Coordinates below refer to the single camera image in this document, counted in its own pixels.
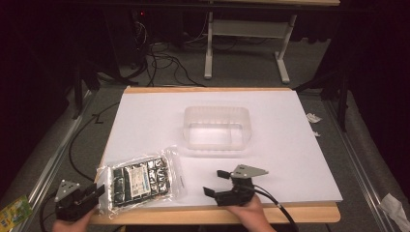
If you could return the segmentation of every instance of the dark background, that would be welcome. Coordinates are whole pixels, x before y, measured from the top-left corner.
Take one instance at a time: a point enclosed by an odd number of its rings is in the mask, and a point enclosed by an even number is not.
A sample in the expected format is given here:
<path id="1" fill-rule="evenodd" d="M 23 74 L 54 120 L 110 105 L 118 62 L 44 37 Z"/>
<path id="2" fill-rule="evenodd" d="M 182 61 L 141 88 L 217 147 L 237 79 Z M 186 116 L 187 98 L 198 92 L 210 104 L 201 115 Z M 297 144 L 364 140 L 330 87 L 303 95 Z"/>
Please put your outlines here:
<path id="1" fill-rule="evenodd" d="M 338 69 L 346 59 L 351 61 L 349 69 L 343 70 L 349 77 L 349 89 L 374 142 L 407 197 L 410 197 L 410 184 L 406 181 L 410 176 L 409 4 L 404 0 L 389 3 L 342 0 L 343 9 L 374 9 L 377 14 L 349 14 L 343 21 L 337 15 L 328 19 L 300 15 L 291 38 L 292 41 L 309 38 L 311 43 L 333 38 L 316 77 Z M 7 158 L 2 167 L 1 196 L 36 144 L 68 106 L 66 94 L 73 87 L 75 68 L 82 59 L 78 58 L 78 51 L 85 56 L 92 51 L 81 47 L 86 42 L 74 47 L 75 44 L 67 41 L 64 30 L 75 28 L 67 25 L 67 18 L 62 16 L 67 15 L 68 9 L 48 1 L 24 0 L 2 1 L 0 9 L 0 92 L 1 103 L 6 106 L 1 117 L 0 153 L 3 159 Z M 93 11 L 94 17 L 88 19 L 100 22 L 104 28 L 104 14 Z M 182 33 L 200 32 L 204 15 L 162 11 L 148 14 L 144 20 L 149 20 L 155 36 L 182 47 Z M 77 29 L 74 33 L 80 36 L 81 27 L 78 25 Z M 87 33 L 108 37 L 115 32 L 102 29 Z M 360 35 L 365 37 L 355 46 Z M 110 40 L 95 46 L 106 47 L 105 54 L 110 54 L 107 60 L 100 61 L 102 65 L 119 62 L 113 57 L 116 48 Z M 349 53 L 352 47 L 355 52 Z"/>

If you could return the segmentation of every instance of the electronic device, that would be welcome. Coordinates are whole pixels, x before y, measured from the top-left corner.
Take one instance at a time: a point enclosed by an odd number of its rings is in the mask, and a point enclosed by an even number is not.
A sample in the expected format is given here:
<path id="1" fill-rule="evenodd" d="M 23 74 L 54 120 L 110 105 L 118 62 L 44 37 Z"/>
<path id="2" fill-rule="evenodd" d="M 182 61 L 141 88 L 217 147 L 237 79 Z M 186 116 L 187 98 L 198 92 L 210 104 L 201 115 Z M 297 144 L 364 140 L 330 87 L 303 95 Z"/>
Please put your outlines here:
<path id="1" fill-rule="evenodd" d="M 80 184 L 63 180 L 54 198 L 57 219 L 76 221 L 82 218 L 99 204 L 99 197 L 104 193 L 104 185 L 97 188 L 97 184 L 92 184 L 81 191 Z"/>
<path id="2" fill-rule="evenodd" d="M 84 80 L 99 76 L 138 85 L 132 78 L 148 66 L 145 58 L 149 43 L 145 27 L 137 24 L 138 18 L 132 18 L 131 9 L 75 8 L 68 9 L 66 15 L 67 34 L 83 66 L 80 74 Z"/>
<path id="3" fill-rule="evenodd" d="M 204 187 L 204 193 L 215 198 L 218 206 L 245 205 L 250 202 L 255 193 L 251 178 L 268 173 L 266 170 L 243 164 L 238 165 L 233 172 L 218 170 L 218 177 L 232 180 L 232 190 L 215 192 Z"/>

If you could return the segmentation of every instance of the black wire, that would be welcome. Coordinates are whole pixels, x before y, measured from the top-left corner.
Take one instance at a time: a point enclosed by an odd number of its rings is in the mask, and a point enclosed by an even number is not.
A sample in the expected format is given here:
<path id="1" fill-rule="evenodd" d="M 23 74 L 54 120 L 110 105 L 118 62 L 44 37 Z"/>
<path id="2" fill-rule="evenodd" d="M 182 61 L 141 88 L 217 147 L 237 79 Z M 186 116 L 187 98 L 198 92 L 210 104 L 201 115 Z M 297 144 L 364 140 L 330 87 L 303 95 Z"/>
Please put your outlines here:
<path id="1" fill-rule="evenodd" d="M 46 221 L 48 218 L 51 216 L 55 215 L 55 212 L 48 214 L 47 216 L 44 217 L 43 221 Z"/>
<path id="2" fill-rule="evenodd" d="M 157 57 L 154 55 L 154 51 L 153 51 L 153 47 L 151 46 L 151 48 L 150 48 L 150 51 L 151 51 L 151 54 L 149 54 L 149 55 L 151 55 L 152 57 L 153 57 L 153 63 L 154 63 L 154 65 L 152 65 L 153 67 L 154 67 L 154 73 L 153 73 L 153 75 L 151 75 L 150 74 L 150 71 L 147 69 L 147 73 L 148 73 L 148 76 L 150 77 L 150 82 L 148 82 L 148 84 L 147 84 L 147 87 L 148 86 L 152 86 L 152 87 L 154 87 L 154 78 L 155 78 L 155 75 L 156 75 L 156 73 L 157 73 Z"/>
<path id="3" fill-rule="evenodd" d="M 57 190 L 54 191 L 53 193 L 51 193 L 49 196 L 47 196 L 45 198 L 45 200 L 42 202 L 42 205 L 40 206 L 40 215 L 39 215 L 39 219 L 40 219 L 40 228 L 42 229 L 43 232 L 47 232 L 45 230 L 45 226 L 44 226 L 44 208 L 45 208 L 45 204 L 53 197 L 55 197 L 57 194 Z"/>
<path id="4" fill-rule="evenodd" d="M 196 82 L 196 81 L 194 81 L 194 80 L 192 80 L 192 79 L 190 78 L 187 69 L 182 65 L 182 63 L 180 62 L 180 60 L 179 60 L 177 57 L 171 56 L 171 55 L 168 55 L 168 54 L 162 53 L 162 52 L 159 52 L 159 53 L 156 55 L 156 57 L 157 57 L 157 60 L 168 60 L 168 61 L 170 62 L 169 64 L 167 64 L 167 65 L 164 66 L 164 67 L 157 67 L 157 69 L 165 69 L 165 68 L 168 68 L 168 67 L 170 67 L 170 66 L 171 66 L 172 64 L 174 64 L 174 63 L 177 65 L 176 69 L 174 70 L 174 78 L 175 78 L 175 80 L 176 80 L 179 84 L 185 85 L 185 86 L 200 86 L 200 87 L 206 87 L 205 85 L 200 84 L 200 83 L 198 83 L 198 82 Z M 186 77 L 192 84 L 184 83 L 184 82 L 180 81 L 180 80 L 177 78 L 177 74 L 176 74 L 176 73 L 177 73 L 177 71 L 178 71 L 180 68 L 183 69 L 183 71 L 184 71 L 184 73 L 185 73 L 185 77 Z"/>
<path id="5" fill-rule="evenodd" d="M 242 188 L 242 189 L 252 190 L 252 191 L 254 191 L 254 192 L 256 192 L 256 193 L 259 193 L 259 194 L 261 194 L 261 195 L 263 195 L 263 196 L 269 198 L 272 202 L 275 203 L 275 205 L 276 205 L 276 206 L 282 211 L 282 213 L 286 216 L 286 218 L 289 220 L 291 226 L 293 227 L 294 231 L 295 231 L 295 232 L 299 232 L 299 227 L 298 227 L 298 225 L 296 224 L 295 220 L 293 220 L 293 218 L 289 215 L 289 213 L 286 211 L 286 209 L 284 209 L 283 206 L 280 205 L 280 203 L 274 198 L 274 196 L 272 196 L 271 193 L 269 193 L 267 190 L 265 190 L 265 189 L 262 188 L 262 187 L 259 187 L 259 186 L 255 186 L 255 187 L 258 187 L 258 188 L 260 188 L 260 189 L 262 189 L 262 190 L 258 190 L 258 189 L 254 189 L 254 188 L 250 188 L 250 187 L 240 186 L 240 188 Z"/>
<path id="6" fill-rule="evenodd" d="M 202 48 L 208 44 L 208 42 L 205 41 L 204 39 L 207 39 L 207 37 L 202 37 L 194 41 L 185 42 L 184 45 L 192 47 L 192 48 Z"/>
<path id="7" fill-rule="evenodd" d="M 328 229 L 328 232 L 332 232 L 331 227 L 329 226 L 329 224 L 326 223 L 325 225 L 326 225 L 326 229 Z"/>
<path id="8" fill-rule="evenodd" d="M 115 228 L 112 232 L 117 232 L 120 231 L 120 229 L 123 227 L 124 225 L 120 225 L 117 228 Z"/>
<path id="9" fill-rule="evenodd" d="M 251 41 L 244 41 L 241 39 L 238 39 L 238 43 L 240 44 L 251 44 L 251 45 L 261 45 L 267 41 L 271 40 L 271 38 L 262 38 L 260 42 L 251 42 Z"/>
<path id="10" fill-rule="evenodd" d="M 255 189 L 254 191 L 255 191 L 256 193 L 259 193 L 259 194 L 261 194 L 261 195 L 264 195 L 264 196 L 268 197 L 270 200 L 272 200 L 272 202 L 274 202 L 275 205 L 278 206 L 278 208 L 282 211 L 282 213 L 283 213 L 283 214 L 286 216 L 286 218 L 289 220 L 289 222 L 290 222 L 290 224 L 292 225 L 292 227 L 293 227 L 293 229 L 295 230 L 295 232 L 298 232 L 298 231 L 299 231 L 299 228 L 298 228 L 298 226 L 296 225 L 295 220 L 293 220 L 293 218 L 289 215 L 289 213 L 283 208 L 283 206 L 281 206 L 281 205 L 277 202 L 277 200 L 276 200 L 271 194 L 269 194 L 269 192 L 266 193 L 266 192 L 264 192 L 264 191 L 257 190 L 257 189 Z"/>
<path id="11" fill-rule="evenodd" d="M 73 162 L 73 145 L 74 145 L 75 140 L 76 140 L 76 139 L 78 138 L 78 136 L 81 134 L 81 132 L 84 131 L 84 129 L 85 129 L 91 122 L 93 122 L 93 120 L 95 120 L 96 118 L 99 119 L 101 114 L 103 114 L 104 112 L 106 112 L 106 110 L 110 109 L 111 107 L 113 107 L 113 106 L 115 106 L 115 105 L 117 105 L 117 104 L 119 104 L 119 102 L 116 102 L 116 103 L 110 105 L 109 107 L 107 107 L 107 108 L 105 108 L 104 110 L 100 111 L 98 114 L 93 114 L 93 117 L 92 117 L 90 120 L 88 120 L 87 123 L 85 123 L 84 126 L 82 126 L 82 127 L 78 130 L 78 132 L 77 132 L 77 133 L 75 134 L 75 136 L 73 137 L 72 142 L 70 143 L 70 148 L 69 148 L 70 164 L 72 165 L 73 169 L 74 169 L 79 175 L 81 175 L 82 177 L 84 177 L 85 179 L 87 179 L 87 180 L 89 180 L 89 181 L 91 181 L 91 182 L 94 182 L 94 179 L 91 178 L 91 177 L 89 177 L 89 176 L 87 176 L 87 175 L 85 175 L 84 173 L 82 173 L 82 172 L 75 166 L 75 164 L 74 164 L 74 162 Z"/>
<path id="12" fill-rule="evenodd" d="M 138 44 L 138 38 L 141 37 L 141 25 L 144 29 L 144 34 L 143 37 L 144 38 L 144 42 L 142 44 Z M 104 69 L 102 69 L 102 67 L 100 67 L 97 64 L 94 64 L 93 62 L 90 61 L 90 64 L 92 66 L 94 66 L 97 70 L 102 71 L 103 73 L 106 73 L 110 78 L 105 78 L 99 75 L 99 79 L 102 81 L 105 81 L 107 83 L 115 83 L 115 82 L 119 82 L 122 84 L 127 84 L 127 85 L 138 85 L 137 81 L 132 81 L 132 78 L 138 77 L 139 75 L 141 75 L 142 73 L 144 73 L 147 69 L 148 69 L 148 61 L 146 58 L 146 53 L 147 53 L 147 49 L 149 47 L 149 43 L 148 43 L 148 39 L 151 38 L 150 35 L 148 35 L 148 32 L 145 28 L 145 25 L 143 25 L 142 23 L 138 23 L 135 24 L 133 26 L 133 30 L 132 32 L 134 33 L 134 43 L 135 43 L 135 51 L 136 51 L 136 60 L 139 64 L 137 70 L 127 76 L 122 76 L 120 73 L 109 73 L 108 71 L 104 71 Z"/>
<path id="13" fill-rule="evenodd" d="M 208 38 L 208 35 L 206 35 L 206 36 L 203 36 L 203 33 L 205 32 L 205 30 L 206 30 L 206 25 L 208 24 L 208 14 L 205 14 L 205 19 L 204 19 L 204 24 L 203 24 L 203 26 L 202 26 L 202 30 L 201 30 L 201 32 L 199 32 L 199 35 L 197 36 L 197 37 L 195 37 L 193 40 L 191 40 L 191 41 L 185 41 L 184 42 L 184 45 L 187 45 L 187 46 L 190 46 L 190 47 L 203 47 L 203 46 L 205 46 L 207 43 L 201 43 L 201 46 L 192 46 L 192 45 L 190 45 L 190 44 L 192 44 L 192 43 L 197 43 L 197 42 L 199 42 L 199 41 L 202 41 L 203 39 L 205 39 L 205 38 Z"/>
<path id="14" fill-rule="evenodd" d="M 229 43 L 230 43 L 230 41 L 233 41 L 233 44 L 232 44 L 230 47 L 228 47 L 228 48 L 217 48 L 217 47 L 215 47 L 214 45 L 212 46 L 212 48 L 213 48 L 214 50 L 217 50 L 217 51 L 227 51 L 227 50 L 230 50 L 230 49 L 232 49 L 233 47 L 235 47 L 235 45 L 238 43 L 238 39 L 237 39 L 237 38 L 233 38 L 232 40 L 229 40 Z"/>

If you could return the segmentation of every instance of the plastic bag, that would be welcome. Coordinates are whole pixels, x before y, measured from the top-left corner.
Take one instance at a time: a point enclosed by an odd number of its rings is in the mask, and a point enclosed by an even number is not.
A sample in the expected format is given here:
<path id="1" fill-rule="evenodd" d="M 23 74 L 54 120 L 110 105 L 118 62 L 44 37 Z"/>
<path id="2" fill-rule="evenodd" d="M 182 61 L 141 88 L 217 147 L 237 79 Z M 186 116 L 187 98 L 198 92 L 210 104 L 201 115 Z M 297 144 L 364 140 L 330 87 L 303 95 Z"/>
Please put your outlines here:
<path id="1" fill-rule="evenodd" d="M 177 148 L 110 163 L 98 169 L 97 186 L 104 185 L 100 197 L 102 215 L 114 218 L 121 212 L 158 200 L 173 200 L 184 192 Z"/>

